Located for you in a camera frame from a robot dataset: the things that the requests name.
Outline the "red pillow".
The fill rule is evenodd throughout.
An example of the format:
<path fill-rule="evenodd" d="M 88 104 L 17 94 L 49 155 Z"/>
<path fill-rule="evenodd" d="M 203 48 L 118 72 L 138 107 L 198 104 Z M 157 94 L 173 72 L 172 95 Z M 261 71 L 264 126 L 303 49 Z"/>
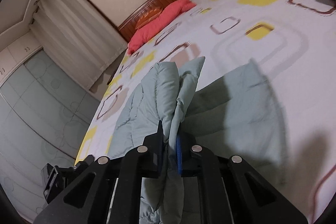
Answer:
<path fill-rule="evenodd" d="M 167 27 L 174 19 L 184 12 L 194 8 L 196 4 L 190 0 L 177 0 L 169 4 L 151 22 L 136 30 L 127 46 L 127 54 L 132 55 L 161 30 Z"/>

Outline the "beige striped curtain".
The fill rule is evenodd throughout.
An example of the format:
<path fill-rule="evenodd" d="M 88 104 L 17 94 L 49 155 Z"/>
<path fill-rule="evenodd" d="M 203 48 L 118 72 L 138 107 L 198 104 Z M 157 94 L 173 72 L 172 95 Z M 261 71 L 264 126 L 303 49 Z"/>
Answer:
<path fill-rule="evenodd" d="M 122 36 L 87 0 L 38 0 L 37 6 L 31 33 L 85 90 L 127 48 Z"/>

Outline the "glass sliding wardrobe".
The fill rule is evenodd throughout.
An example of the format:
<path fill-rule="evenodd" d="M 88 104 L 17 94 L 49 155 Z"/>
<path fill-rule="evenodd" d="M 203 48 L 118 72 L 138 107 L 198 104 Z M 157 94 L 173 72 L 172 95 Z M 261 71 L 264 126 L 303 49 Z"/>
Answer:
<path fill-rule="evenodd" d="M 1 86 L 1 186 L 23 218 L 45 207 L 42 168 L 74 164 L 98 105 L 44 51 Z"/>

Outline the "patterned white bed sheet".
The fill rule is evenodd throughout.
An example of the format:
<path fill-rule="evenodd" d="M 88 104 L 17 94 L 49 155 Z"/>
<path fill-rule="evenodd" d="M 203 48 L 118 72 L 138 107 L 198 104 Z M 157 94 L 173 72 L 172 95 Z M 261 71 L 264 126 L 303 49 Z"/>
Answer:
<path fill-rule="evenodd" d="M 197 89 L 224 77 L 224 123 L 199 141 L 245 156 L 315 222 L 335 194 L 335 1 L 193 0 L 109 84 L 77 159 L 116 151 L 127 100 L 154 64 L 204 57 Z"/>

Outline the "light green down jacket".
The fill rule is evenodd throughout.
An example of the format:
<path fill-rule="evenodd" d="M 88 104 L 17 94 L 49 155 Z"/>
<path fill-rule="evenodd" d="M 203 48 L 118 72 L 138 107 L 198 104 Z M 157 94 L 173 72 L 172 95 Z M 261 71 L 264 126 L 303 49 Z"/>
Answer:
<path fill-rule="evenodd" d="M 178 130 L 215 155 L 240 155 L 273 186 L 285 180 L 286 140 L 281 106 L 253 61 L 197 89 L 204 57 L 182 67 L 155 64 L 128 98 L 110 143 L 111 159 L 142 145 L 163 127 L 164 160 L 157 179 L 142 180 L 139 223 L 199 221 L 193 178 L 177 171 Z"/>

